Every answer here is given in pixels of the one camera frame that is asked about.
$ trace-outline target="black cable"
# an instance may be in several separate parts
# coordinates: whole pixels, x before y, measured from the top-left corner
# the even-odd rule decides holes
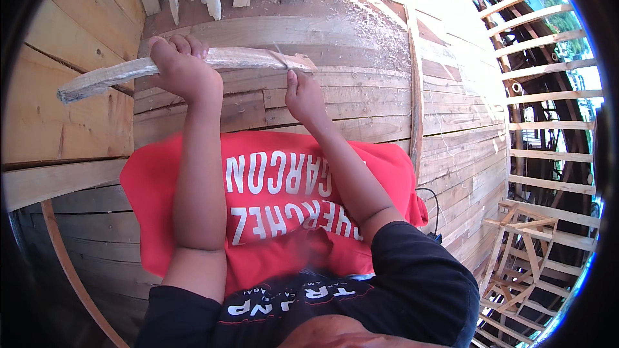
[[[435,226],[435,228],[434,228],[434,236],[436,236],[436,235],[437,235],[437,231],[438,231],[438,197],[437,197],[437,193],[435,193],[435,192],[434,192],[434,191],[432,191],[431,189],[429,189],[429,188],[425,188],[425,187],[415,188],[415,191],[418,191],[418,190],[420,190],[420,189],[425,189],[426,191],[430,191],[430,192],[432,192],[432,194],[434,195],[434,199],[437,201],[437,223],[436,223],[436,226]]]

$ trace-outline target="black t-shirt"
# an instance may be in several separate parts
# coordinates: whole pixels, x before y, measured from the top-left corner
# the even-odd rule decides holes
[[[223,305],[171,286],[151,289],[136,347],[276,347],[301,323],[343,314],[367,330],[468,347],[479,312],[473,275],[405,222],[372,242],[367,281],[299,273],[236,292]]]

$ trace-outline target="red garment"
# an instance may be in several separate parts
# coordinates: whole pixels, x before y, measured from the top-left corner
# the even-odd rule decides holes
[[[406,153],[393,144],[350,145],[406,220],[414,226],[427,224]],[[142,265],[162,277],[174,250],[172,202],[181,148],[180,135],[144,146],[120,175],[140,223]],[[224,133],[221,163],[228,210],[226,295],[270,277],[298,273],[308,263],[338,276],[373,273],[369,247],[360,242],[359,228],[342,206],[314,137]]]

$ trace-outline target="hand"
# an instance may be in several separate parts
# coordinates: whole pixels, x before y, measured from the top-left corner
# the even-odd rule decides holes
[[[288,71],[288,91],[286,92],[286,106],[292,117],[302,123],[308,130],[319,127],[326,121],[327,116],[322,99],[322,89],[318,82],[299,72]]]
[[[223,81],[204,61],[208,45],[193,35],[174,35],[170,42],[152,37],[149,44],[151,58],[159,68],[159,74],[151,77],[153,86],[182,97],[188,105],[199,103],[221,111]]]

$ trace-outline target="black sleeve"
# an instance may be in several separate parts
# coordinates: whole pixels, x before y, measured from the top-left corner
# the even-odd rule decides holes
[[[208,347],[221,305],[174,286],[149,293],[149,307],[135,341],[139,347]]]
[[[406,222],[383,226],[372,241],[372,284],[405,301],[428,341],[468,347],[479,312],[479,289],[449,251]]]

